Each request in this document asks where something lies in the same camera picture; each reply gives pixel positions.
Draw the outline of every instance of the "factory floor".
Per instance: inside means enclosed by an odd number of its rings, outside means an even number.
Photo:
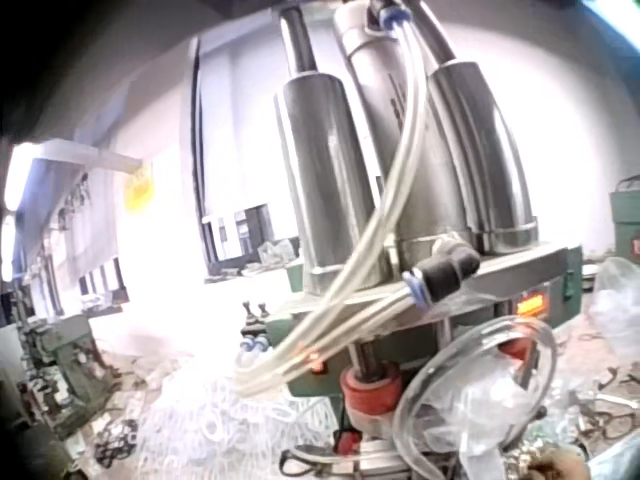
[[[589,299],[585,301],[585,311],[588,308]],[[598,336],[598,332],[589,321],[588,316],[581,314],[567,322],[556,330],[556,338],[561,346],[556,379],[564,379],[567,383],[577,385],[582,383],[593,384],[594,380],[606,382],[611,375],[607,368],[620,367],[618,379],[612,382],[604,392],[620,397],[640,401],[640,385],[636,383],[624,383],[619,381],[624,378],[631,368],[621,362],[607,341]],[[114,460],[110,468],[101,467],[94,458],[94,443],[96,433],[109,424],[111,420],[119,418],[142,419],[147,414],[154,402],[162,394],[163,379],[173,372],[183,368],[189,359],[168,359],[152,357],[127,357],[105,352],[105,359],[124,373],[121,391],[114,394],[107,405],[105,413],[95,418],[90,424],[68,444],[75,445],[79,455],[78,463],[83,471],[92,479],[129,479],[129,478],[242,478],[233,475],[214,475],[215,469],[203,461],[194,461],[189,465],[181,466],[179,474],[168,471],[167,458],[157,465],[149,465],[149,458],[140,458],[137,450],[128,458]],[[629,413],[629,408],[598,402],[598,409],[609,411],[613,414]],[[629,429],[628,424],[621,422],[619,426],[612,425],[609,435],[616,437]],[[622,439],[606,440],[602,436],[595,436],[588,442],[588,448],[592,456],[597,456]]]

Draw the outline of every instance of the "hand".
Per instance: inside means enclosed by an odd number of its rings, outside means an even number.
[[[529,466],[526,480],[591,480],[582,457],[570,450],[555,450]]]

